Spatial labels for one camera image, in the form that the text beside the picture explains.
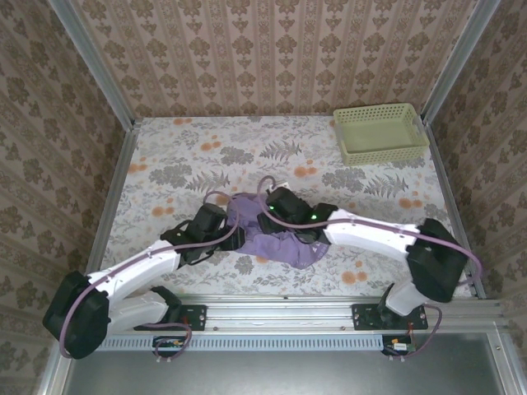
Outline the aluminium table side rail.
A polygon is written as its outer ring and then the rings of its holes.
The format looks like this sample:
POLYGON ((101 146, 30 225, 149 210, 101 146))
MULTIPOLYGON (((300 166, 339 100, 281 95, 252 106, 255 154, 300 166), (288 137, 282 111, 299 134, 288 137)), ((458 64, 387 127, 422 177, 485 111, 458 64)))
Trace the aluminium table side rail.
MULTIPOLYGON (((455 197, 452 192, 450 182, 448 180, 448 175, 445 171, 445 166, 443 165, 441 153, 436 144, 436 139, 434 138, 433 131, 431 130, 431 127, 428 124, 424 124, 424 130, 429 140, 431 158, 436 168, 438 182, 441 186, 441 191, 445 200, 445 207, 449 214, 450 223, 454 232, 454 237, 462 247, 468 250, 472 250, 469 245, 467 235, 464 231, 464 226, 459 215, 458 207, 455 202, 455 197)), ((472 294, 478 297, 479 299, 485 300, 487 298, 487 295, 481 281, 481 275, 483 274, 483 270, 478 269, 478 265, 472 260, 469 260, 469 266, 465 270, 465 274, 469 279, 469 288, 472 294)))
POLYGON ((111 228, 114 223, 114 217, 119 205, 119 199, 127 177, 128 167, 131 164, 133 153, 137 147, 137 139, 141 126, 142 118, 137 120, 125 133, 123 145, 119 153, 119 158, 114 169, 114 175, 105 201, 104 210, 96 232, 96 237, 87 261, 86 274, 98 272, 101 268, 111 228))

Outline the pale green plastic basket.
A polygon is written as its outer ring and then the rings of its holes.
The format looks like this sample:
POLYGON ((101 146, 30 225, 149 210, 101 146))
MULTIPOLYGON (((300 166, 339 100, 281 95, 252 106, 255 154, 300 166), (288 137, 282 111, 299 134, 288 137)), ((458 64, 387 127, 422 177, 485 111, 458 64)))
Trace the pale green plastic basket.
POLYGON ((422 120, 409 103, 336 109, 333 120, 346 166, 413 160, 429 147, 422 120))

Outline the purple t-shirt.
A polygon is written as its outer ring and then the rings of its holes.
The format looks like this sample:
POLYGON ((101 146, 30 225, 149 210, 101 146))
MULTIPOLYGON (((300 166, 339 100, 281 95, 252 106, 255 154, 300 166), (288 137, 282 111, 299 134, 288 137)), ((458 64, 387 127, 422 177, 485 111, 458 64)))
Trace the purple t-shirt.
POLYGON ((245 232, 245 242, 235 252, 305 269, 321 260, 329 251, 329 246, 320 242, 303 244, 289 230, 266 235, 257 219, 257 215, 263 211, 256 194, 237 193, 232 196, 232 200, 240 213, 238 227, 245 232))

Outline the aluminium frame post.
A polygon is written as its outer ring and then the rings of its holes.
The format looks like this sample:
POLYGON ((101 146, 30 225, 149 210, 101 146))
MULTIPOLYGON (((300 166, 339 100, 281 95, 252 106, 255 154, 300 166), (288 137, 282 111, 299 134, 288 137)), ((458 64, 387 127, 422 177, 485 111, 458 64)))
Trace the aluminium frame post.
POLYGON ((116 79, 105 65, 101 51, 83 23, 72 0, 49 0, 50 6, 63 24, 77 52, 101 89, 114 115, 121 123, 125 132, 133 129, 135 116, 122 95, 116 79))
POLYGON ((478 0, 452 52, 431 90, 421 112, 424 125, 430 126, 444 104, 501 0, 478 0))

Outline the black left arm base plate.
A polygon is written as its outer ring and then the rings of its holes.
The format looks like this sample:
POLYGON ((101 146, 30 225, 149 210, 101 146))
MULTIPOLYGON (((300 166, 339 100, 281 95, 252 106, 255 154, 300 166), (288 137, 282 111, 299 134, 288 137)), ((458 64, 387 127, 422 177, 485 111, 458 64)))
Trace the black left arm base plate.
POLYGON ((206 327, 208 307, 204 304, 182 304, 177 323, 183 323, 193 331, 203 332, 206 327))

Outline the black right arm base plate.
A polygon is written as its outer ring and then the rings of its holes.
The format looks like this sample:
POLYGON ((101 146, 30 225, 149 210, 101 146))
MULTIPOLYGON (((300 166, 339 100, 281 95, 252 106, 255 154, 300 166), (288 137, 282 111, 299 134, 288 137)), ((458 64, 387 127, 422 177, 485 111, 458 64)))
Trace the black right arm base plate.
POLYGON ((354 304, 352 321, 357 331, 428 329, 427 315, 422 306, 415 308, 409 315, 401 316, 390 309, 381 309, 377 304, 354 304))

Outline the aluminium mounting rail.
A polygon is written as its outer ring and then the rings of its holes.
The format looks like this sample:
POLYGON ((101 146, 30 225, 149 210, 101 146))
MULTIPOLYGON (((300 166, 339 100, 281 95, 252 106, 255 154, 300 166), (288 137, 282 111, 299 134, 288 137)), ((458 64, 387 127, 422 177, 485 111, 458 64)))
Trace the aluminium mounting rail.
MULTIPOLYGON (((183 304, 208 307, 206 334, 352 333, 352 306, 378 304, 367 296, 182 295, 183 304)), ((438 304, 442 311, 438 332, 507 330, 501 305, 495 300, 460 298, 438 304)))

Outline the small black controller board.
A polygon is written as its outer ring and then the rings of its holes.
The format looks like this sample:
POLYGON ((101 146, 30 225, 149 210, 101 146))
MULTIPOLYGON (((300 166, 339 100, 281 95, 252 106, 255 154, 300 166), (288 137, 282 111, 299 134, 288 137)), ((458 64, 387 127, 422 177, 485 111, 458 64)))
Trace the small black controller board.
POLYGON ((153 354, 162 359, 174 359, 187 342, 186 336, 154 337, 152 340, 153 354))
POLYGON ((388 357, 405 357, 416 351, 416 345, 409 335, 405 336, 383 336, 382 354, 388 357))

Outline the grey metal panel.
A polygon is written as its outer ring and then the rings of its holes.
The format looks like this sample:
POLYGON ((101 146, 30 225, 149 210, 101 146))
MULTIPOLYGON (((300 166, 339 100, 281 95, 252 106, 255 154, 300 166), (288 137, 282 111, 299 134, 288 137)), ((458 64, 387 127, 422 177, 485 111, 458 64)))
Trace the grey metal panel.
POLYGON ((504 395, 487 340, 437 335, 419 355, 375 351, 100 352, 76 361, 63 395, 504 395))

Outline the floral tablecloth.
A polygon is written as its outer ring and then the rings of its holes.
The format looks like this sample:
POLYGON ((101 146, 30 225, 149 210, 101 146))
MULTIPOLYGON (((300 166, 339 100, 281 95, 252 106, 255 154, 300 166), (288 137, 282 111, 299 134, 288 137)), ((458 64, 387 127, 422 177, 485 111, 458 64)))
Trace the floral tablecloth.
MULTIPOLYGON (((137 131, 101 266, 141 252, 203 202, 252 193, 272 175, 310 204, 327 202, 361 216, 450 224, 434 157, 347 167, 329 116, 146 118, 137 131)), ((405 264, 363 249, 332 247, 297 269, 260 256, 217 252, 161 276, 174 293, 200 295, 378 296, 408 275, 405 264)))

